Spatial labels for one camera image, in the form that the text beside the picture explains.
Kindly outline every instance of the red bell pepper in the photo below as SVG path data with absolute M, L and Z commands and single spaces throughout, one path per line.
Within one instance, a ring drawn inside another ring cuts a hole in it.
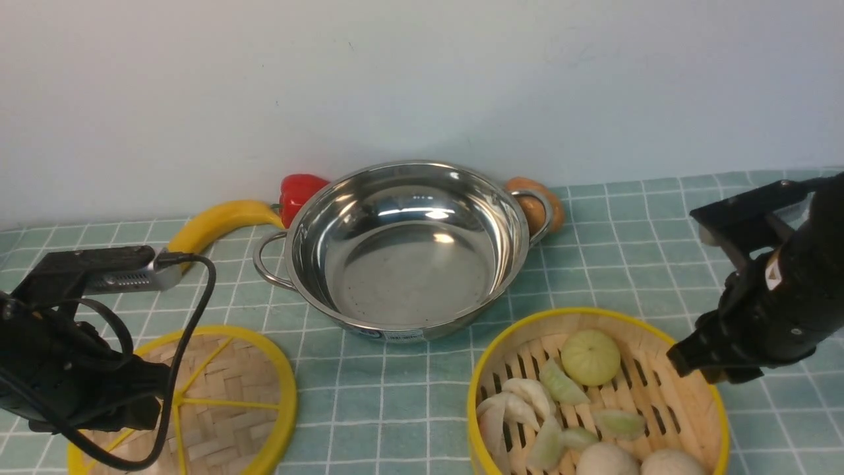
M 305 205 L 307 200 L 327 184 L 328 180 L 308 173 L 296 173 L 284 177 L 284 180 L 281 181 L 281 196 L 279 196 L 281 221 L 284 223 L 284 227 L 290 227 L 296 213 Z

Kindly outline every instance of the bamboo basket lid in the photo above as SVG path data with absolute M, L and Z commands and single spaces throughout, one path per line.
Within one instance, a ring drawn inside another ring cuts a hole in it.
M 696 372 L 680 378 L 666 352 L 674 340 L 629 316 L 598 308 L 558 308 L 532 315 L 512 325 L 490 344 L 474 370 L 468 394 L 468 432 L 475 473 L 499 475 L 478 428 L 475 407 L 501 392 L 510 378 L 538 379 L 550 358 L 559 362 L 566 338 L 578 330 L 597 329 L 612 336 L 621 351 L 621 371 L 609 384 L 584 388 L 590 404 L 557 406 L 560 426 L 581 426 L 601 440 L 617 444 L 639 462 L 656 450 L 684 450 L 707 473 L 727 472 L 727 414 L 713 385 Z M 621 409 L 638 412 L 647 421 L 645 435 L 632 442 L 600 433 L 592 411 Z M 520 423 L 505 423 L 505 445 L 511 470 L 517 475 L 543 475 L 526 467 L 536 433 Z M 547 475 L 575 475 L 579 454 L 568 450 L 557 470 Z
M 144 360 L 171 363 L 181 332 L 140 347 Z M 275 470 L 293 434 L 296 387 L 284 354 L 265 336 L 231 326 L 198 327 L 177 378 L 167 442 L 149 474 L 261 474 Z M 128 460 L 146 457 L 156 431 L 84 431 Z M 72 475 L 123 473 L 68 445 Z

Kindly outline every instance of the pot label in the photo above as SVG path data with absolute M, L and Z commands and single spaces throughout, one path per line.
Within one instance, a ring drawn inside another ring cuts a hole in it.
M 378 331 L 378 330 L 370 330 L 368 328 L 360 328 L 358 326 L 349 325 L 349 324 L 347 324 L 345 322 L 341 322 L 341 321 L 337 321 L 337 325 L 340 328 L 351 331 L 352 333 L 357 333 L 360 336 L 366 336 L 366 337 L 371 338 L 373 340 L 377 340 L 378 338 L 381 338 L 383 336 L 381 334 L 381 332 Z
M 384 334 L 384 339 L 387 341 L 399 341 L 402 343 L 425 341 L 422 330 L 383 331 L 382 333 Z

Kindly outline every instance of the teal checkered tablecloth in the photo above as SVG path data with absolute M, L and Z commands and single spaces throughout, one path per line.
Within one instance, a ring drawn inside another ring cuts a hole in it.
M 531 250 L 493 308 L 456 335 L 419 345 L 384 345 L 341 331 L 297 294 L 252 268 L 252 249 L 271 229 L 245 228 L 207 254 L 219 284 L 203 325 L 258 330 L 294 365 L 300 389 L 284 475 L 469 474 L 466 401 L 474 363 L 512 322 L 552 307 L 598 306 L 643 318 L 680 338 L 714 308 L 732 270 L 702 246 L 689 210 L 784 177 L 837 170 L 739 172 L 556 188 L 564 231 Z M 163 246 L 186 219 L 90 223 L 0 232 L 0 289 L 11 291 L 46 252 L 147 243 Z M 280 243 L 265 255 L 280 255 Z M 266 259 L 281 270 L 278 258 Z M 198 299 L 203 270 L 175 288 L 102 296 L 144 343 L 179 330 Z M 101 320 L 81 314 L 113 335 Z M 740 386 L 721 385 L 733 440 L 730 475 L 831 475 L 844 467 L 844 343 Z M 65 472 L 66 441 L 32 434 L 0 412 L 0 475 Z

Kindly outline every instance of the yellow banana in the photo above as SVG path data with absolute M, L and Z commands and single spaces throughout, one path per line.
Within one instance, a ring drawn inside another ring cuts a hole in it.
M 255 199 L 227 201 L 196 215 L 171 239 L 167 250 L 201 253 L 211 243 L 239 227 L 272 224 L 284 229 L 279 213 Z

